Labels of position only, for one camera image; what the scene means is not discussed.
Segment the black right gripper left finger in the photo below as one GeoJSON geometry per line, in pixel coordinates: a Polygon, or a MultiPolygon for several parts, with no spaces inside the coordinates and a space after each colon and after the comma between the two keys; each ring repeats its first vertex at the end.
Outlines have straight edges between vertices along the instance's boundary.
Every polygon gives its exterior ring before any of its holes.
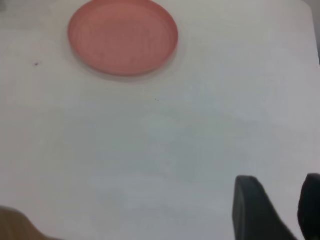
{"type": "Polygon", "coordinates": [[[256,177],[235,179],[232,221],[236,240],[295,240],[256,177]]]}

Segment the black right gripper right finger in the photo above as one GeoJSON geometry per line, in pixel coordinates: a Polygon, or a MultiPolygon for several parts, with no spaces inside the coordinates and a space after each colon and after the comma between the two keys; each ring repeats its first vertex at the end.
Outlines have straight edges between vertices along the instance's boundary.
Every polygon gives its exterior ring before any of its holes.
{"type": "Polygon", "coordinates": [[[309,173],[298,204],[298,223],[305,240],[320,239],[320,175],[309,173]]]}

